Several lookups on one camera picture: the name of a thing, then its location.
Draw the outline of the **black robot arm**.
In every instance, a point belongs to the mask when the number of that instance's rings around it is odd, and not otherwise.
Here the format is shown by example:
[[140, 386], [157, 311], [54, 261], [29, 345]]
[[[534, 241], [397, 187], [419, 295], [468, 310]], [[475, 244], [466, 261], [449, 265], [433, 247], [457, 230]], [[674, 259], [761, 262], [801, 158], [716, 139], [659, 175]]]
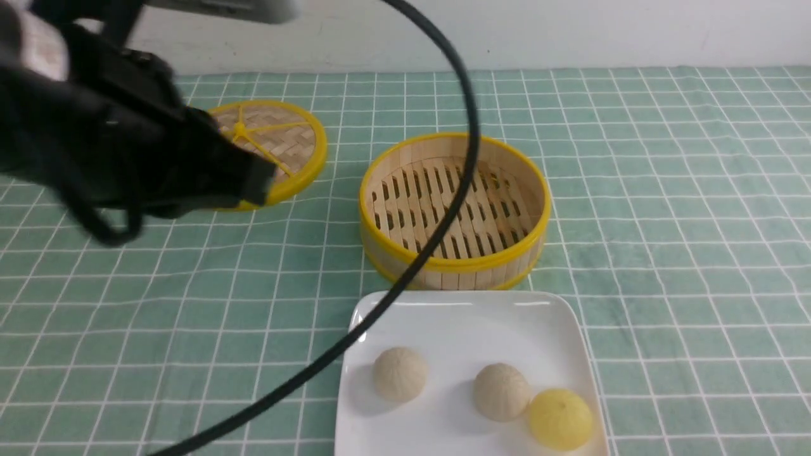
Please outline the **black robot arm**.
[[127, 46], [145, 6], [2, 2], [2, 173], [166, 219], [264, 204], [276, 164], [188, 106], [165, 60]]

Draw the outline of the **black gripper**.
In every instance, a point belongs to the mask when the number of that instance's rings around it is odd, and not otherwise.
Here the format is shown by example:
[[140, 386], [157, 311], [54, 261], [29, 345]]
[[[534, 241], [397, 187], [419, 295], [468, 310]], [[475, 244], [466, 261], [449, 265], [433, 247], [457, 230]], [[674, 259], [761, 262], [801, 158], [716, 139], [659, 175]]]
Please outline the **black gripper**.
[[276, 164], [245, 148], [243, 127], [188, 106], [166, 61], [102, 38], [67, 43], [68, 87], [50, 107], [67, 111], [67, 146], [95, 204], [123, 208], [136, 194], [170, 219], [266, 202]]

